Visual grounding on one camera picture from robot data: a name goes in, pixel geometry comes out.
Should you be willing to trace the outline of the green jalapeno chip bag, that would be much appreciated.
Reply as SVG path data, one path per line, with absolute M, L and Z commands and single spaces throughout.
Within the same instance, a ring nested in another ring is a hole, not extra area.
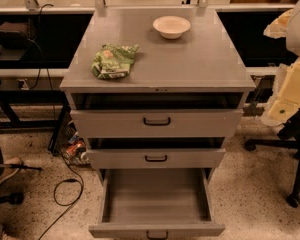
M 107 43 L 95 54 L 92 73 L 99 80 L 124 78 L 130 74 L 138 45 L 121 46 Z

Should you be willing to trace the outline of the grey drawer cabinet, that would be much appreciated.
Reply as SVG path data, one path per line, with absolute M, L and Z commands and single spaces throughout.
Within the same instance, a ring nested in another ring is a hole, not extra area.
M 95 12 L 61 87 L 72 110 L 241 110 L 254 83 L 212 8 L 180 8 L 191 28 L 176 40 L 154 29 L 162 8 Z M 104 44 L 138 45 L 130 74 L 99 80 L 92 73 Z M 85 138 L 88 150 L 224 149 L 230 137 Z

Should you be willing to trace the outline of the top grey drawer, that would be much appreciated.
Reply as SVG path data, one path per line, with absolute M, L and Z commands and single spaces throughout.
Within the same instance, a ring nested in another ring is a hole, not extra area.
M 71 111 L 85 138 L 231 137 L 242 115 L 241 110 Z

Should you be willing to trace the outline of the grey drawer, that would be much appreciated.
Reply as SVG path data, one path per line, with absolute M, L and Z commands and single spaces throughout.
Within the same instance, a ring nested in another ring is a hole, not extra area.
M 242 115 L 241 110 L 71 111 L 85 138 L 231 137 Z
M 203 169 L 110 169 L 103 180 L 95 238 L 216 237 L 225 226 L 214 221 Z
M 224 149 L 104 149 L 88 150 L 95 169 L 215 168 Z

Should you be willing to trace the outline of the middle grey drawer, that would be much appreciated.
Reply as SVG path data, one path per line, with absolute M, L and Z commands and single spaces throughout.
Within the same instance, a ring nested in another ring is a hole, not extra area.
M 224 149 L 104 149 L 88 150 L 95 169 L 215 168 Z

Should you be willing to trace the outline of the bottom grey drawer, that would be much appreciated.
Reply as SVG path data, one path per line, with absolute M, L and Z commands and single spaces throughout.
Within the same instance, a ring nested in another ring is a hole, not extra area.
M 110 169 L 103 180 L 95 238 L 216 237 L 225 226 L 214 221 L 203 169 Z

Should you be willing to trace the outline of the orange can on floor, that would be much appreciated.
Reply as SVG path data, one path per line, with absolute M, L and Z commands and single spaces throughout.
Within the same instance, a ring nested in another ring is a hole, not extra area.
M 86 151 L 86 146 L 83 142 L 79 141 L 74 145 L 69 146 L 66 149 L 66 154 L 69 158 L 79 157 L 83 152 Z

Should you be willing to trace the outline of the white bowl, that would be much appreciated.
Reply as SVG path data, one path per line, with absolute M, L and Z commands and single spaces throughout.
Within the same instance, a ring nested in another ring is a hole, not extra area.
M 163 38 L 174 40 L 187 32 L 191 24 L 182 17 L 163 16 L 154 20 L 153 27 Z

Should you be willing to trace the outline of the yellow foam padded object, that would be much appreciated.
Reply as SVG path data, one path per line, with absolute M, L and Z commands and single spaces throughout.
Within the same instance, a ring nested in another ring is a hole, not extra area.
M 261 121 L 268 126 L 278 126 L 300 109 L 300 57 L 290 66 L 279 66 L 272 91 Z

